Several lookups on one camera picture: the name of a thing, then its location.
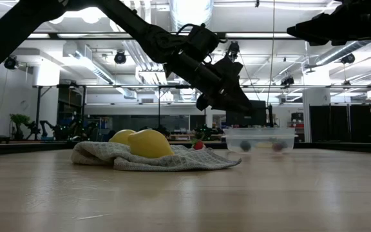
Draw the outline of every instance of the yellow fruit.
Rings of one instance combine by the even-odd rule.
[[[135,133],[133,130],[120,130],[116,132],[116,134],[110,138],[108,142],[118,142],[121,144],[129,145],[128,144],[128,135]]]
[[[128,135],[128,142],[134,155],[151,159],[174,155],[166,137],[155,130],[142,130]]]

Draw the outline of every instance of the plastic bin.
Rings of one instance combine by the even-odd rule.
[[[224,130],[227,148],[234,152],[285,152],[293,149],[294,128],[233,128]]]

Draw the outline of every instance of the table surface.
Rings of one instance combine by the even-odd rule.
[[[371,154],[216,151],[234,168],[141,173],[0,156],[0,231],[371,231]]]

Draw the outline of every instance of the dish towel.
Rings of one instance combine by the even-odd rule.
[[[171,146],[174,155],[149,159],[129,152],[129,146],[114,142],[80,142],[75,145],[71,161],[75,164],[113,165],[121,171],[218,170],[241,163],[216,155],[211,149],[194,150]]]

